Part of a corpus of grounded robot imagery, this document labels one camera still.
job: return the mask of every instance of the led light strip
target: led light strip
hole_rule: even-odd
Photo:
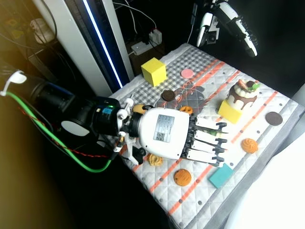
[[[96,22],[95,22],[95,19],[94,19],[94,16],[93,16],[92,12],[91,12],[91,9],[90,9],[90,7],[89,7],[89,5],[88,5],[88,2],[87,2],[87,0],[82,0],[82,2],[84,3],[84,5],[85,5],[85,7],[86,7],[86,10],[87,10],[87,12],[88,12],[88,14],[89,14],[90,20],[91,20],[91,22],[92,22],[92,24],[93,24],[93,26],[94,26],[94,29],[95,29],[95,31],[96,31],[96,34],[98,35],[98,37],[99,37],[99,39],[100,39],[100,42],[101,42],[101,44],[102,44],[102,47],[103,47],[103,49],[104,49],[104,51],[105,51],[105,53],[106,53],[106,56],[107,56],[107,58],[108,58],[108,60],[109,60],[109,63],[110,63],[110,65],[111,65],[112,69],[113,69],[113,72],[114,72],[114,74],[115,74],[115,77],[116,77],[116,79],[117,79],[117,81],[118,81],[120,87],[122,88],[122,87],[123,87],[123,86],[122,86],[122,83],[121,83],[121,81],[120,81],[120,78],[119,78],[119,76],[118,76],[118,73],[117,73],[116,70],[115,70],[115,67],[114,67],[114,65],[113,65],[112,59],[111,59],[111,57],[110,57],[110,55],[109,55],[109,53],[108,53],[108,50],[107,50],[107,48],[106,48],[106,45],[105,45],[104,40],[103,40],[103,38],[102,38],[102,35],[101,35],[100,31],[99,31],[99,28],[97,27],[97,24],[96,24]]]

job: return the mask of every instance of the yellow cube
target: yellow cube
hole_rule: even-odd
[[[242,116],[242,113],[240,111],[233,109],[228,104],[227,100],[223,100],[223,102],[221,103],[218,114],[233,124],[237,123],[240,116]]]
[[[156,58],[142,64],[141,68],[144,79],[154,87],[166,80],[165,64]]]

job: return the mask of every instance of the robotic arm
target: robotic arm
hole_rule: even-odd
[[[256,37],[248,30],[243,18],[224,0],[212,0],[210,3],[210,9],[201,21],[197,47],[216,42],[219,36],[218,22],[241,42],[249,56],[257,56]]]
[[[132,98],[126,99],[124,108],[112,98],[79,98],[41,78],[25,76],[21,71],[11,74],[5,88],[31,103],[50,123],[63,128],[69,139],[118,136],[110,160],[126,142],[128,159],[136,165],[141,163],[132,151],[136,143],[145,151],[165,158],[196,160],[217,167],[224,162],[226,139],[221,135],[225,134],[226,123],[208,122],[164,108],[150,108],[145,114],[132,113]]]

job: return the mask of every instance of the quilted mat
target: quilted mat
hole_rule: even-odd
[[[183,44],[161,61],[166,64],[168,78],[159,86],[152,87],[142,76],[137,76],[112,97],[117,98],[121,104],[126,97],[133,94],[135,104],[152,104],[173,109],[189,105],[202,118],[213,122],[226,122],[217,114],[217,109],[221,101],[227,97],[228,90],[239,79],[255,81],[252,77],[188,44]],[[186,68],[194,71],[192,79],[180,76],[180,72]],[[187,98],[183,104],[166,103],[161,99],[164,90],[177,92],[183,90],[186,84],[199,88],[195,97]],[[126,165],[177,228],[220,227],[236,200],[259,176],[304,111],[298,103],[263,83],[260,83],[259,90],[257,100],[251,109],[242,115],[238,123],[233,125],[228,122],[227,138],[231,147],[226,152],[225,162],[234,170],[234,174],[220,188],[215,188],[208,180],[218,168],[205,163],[165,158],[161,166],[154,167],[148,163],[147,156],[144,157],[144,163],[138,166],[126,161]],[[280,125],[271,126],[266,122],[265,115],[271,111],[282,116],[283,122]],[[254,154],[245,153],[241,149],[241,141],[245,138],[257,141],[259,150]],[[174,173],[181,168],[192,174],[192,181],[184,187],[176,185],[173,179]]]

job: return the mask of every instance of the cartoon print on cloth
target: cartoon print on cloth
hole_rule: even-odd
[[[180,109],[183,106],[190,106],[193,108],[194,115],[198,115],[206,104],[203,91],[203,87],[194,86],[192,81],[187,81],[182,87],[174,91],[174,100],[167,102],[160,97],[155,106],[171,109]]]

